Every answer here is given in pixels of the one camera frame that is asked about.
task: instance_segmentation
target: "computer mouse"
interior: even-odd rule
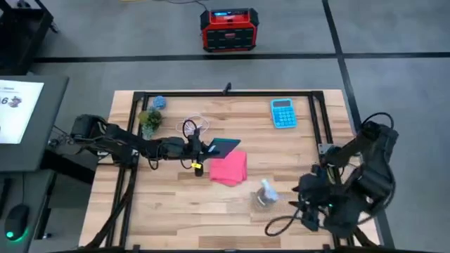
[[[30,208],[20,204],[13,207],[5,220],[5,236],[8,240],[17,240],[22,237],[27,228]]]

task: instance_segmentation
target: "spray bottle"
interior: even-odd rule
[[[267,179],[261,180],[262,187],[256,192],[256,203],[260,207],[270,207],[278,200],[278,193]]]

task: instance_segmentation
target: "red power station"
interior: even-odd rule
[[[256,46],[258,13],[253,8],[204,11],[200,15],[203,49],[249,51]]]

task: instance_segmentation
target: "calculator display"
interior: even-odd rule
[[[274,107],[283,107],[283,106],[290,106],[290,101],[276,101],[274,102]]]

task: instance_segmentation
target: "yellow tag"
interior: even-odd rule
[[[202,165],[198,164],[198,163],[193,163],[193,164],[191,164],[191,166],[194,168],[197,168],[197,169],[200,169],[202,167]]]

